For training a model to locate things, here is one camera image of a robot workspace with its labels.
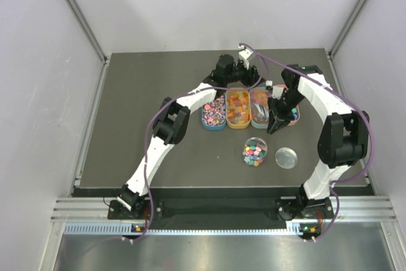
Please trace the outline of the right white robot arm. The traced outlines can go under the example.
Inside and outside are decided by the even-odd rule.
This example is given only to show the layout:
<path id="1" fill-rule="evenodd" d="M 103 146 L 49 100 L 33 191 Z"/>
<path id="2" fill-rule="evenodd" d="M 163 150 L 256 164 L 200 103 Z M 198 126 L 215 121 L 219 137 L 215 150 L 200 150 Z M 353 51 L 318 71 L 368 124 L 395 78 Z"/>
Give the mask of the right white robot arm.
<path id="1" fill-rule="evenodd" d="M 277 201 L 283 220 L 297 216 L 313 217 L 327 209 L 331 190 L 352 165 L 367 155 L 369 115 L 343 100 L 315 65 L 289 65 L 281 73 L 284 88 L 276 86 L 268 98 L 267 132 L 274 134 L 286 127 L 294 116 L 293 108 L 308 100 L 323 124 L 317 143 L 319 161 L 299 188 L 293 201 Z"/>

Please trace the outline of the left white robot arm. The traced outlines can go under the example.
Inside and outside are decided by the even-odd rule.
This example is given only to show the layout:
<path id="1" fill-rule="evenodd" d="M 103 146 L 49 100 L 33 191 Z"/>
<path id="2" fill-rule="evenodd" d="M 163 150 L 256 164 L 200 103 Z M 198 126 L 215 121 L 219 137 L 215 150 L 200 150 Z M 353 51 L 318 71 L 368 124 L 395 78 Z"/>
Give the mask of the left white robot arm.
<path id="1" fill-rule="evenodd" d="M 193 90 L 178 98 L 166 98 L 150 120 L 144 137 L 144 156 L 132 177 L 123 185 L 117 201 L 130 218 L 139 217 L 145 197 L 160 164 L 184 138 L 190 115 L 214 101 L 230 83 L 240 82 L 251 89 L 261 82 L 255 66 L 249 64 L 254 52 L 244 48 L 239 59 L 221 55 L 212 72 Z"/>

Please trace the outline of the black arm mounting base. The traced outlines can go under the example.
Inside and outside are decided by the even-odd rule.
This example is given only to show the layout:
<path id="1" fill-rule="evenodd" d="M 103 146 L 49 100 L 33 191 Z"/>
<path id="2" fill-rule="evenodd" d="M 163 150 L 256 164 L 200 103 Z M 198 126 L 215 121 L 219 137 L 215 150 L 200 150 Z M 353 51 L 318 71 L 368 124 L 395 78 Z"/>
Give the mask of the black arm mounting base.
<path id="1" fill-rule="evenodd" d="M 331 201 L 326 199 L 307 207 L 299 205 L 295 198 L 271 197 L 155 197 L 154 206 L 144 199 L 137 202 L 136 207 L 129 211 L 119 201 L 109 204 L 107 218 L 109 220 L 139 220 L 154 214 L 155 220 L 172 220 L 176 216 L 208 217 L 208 216 L 254 216 L 261 220 L 293 220 L 293 219 L 324 219 L 332 218 Z"/>

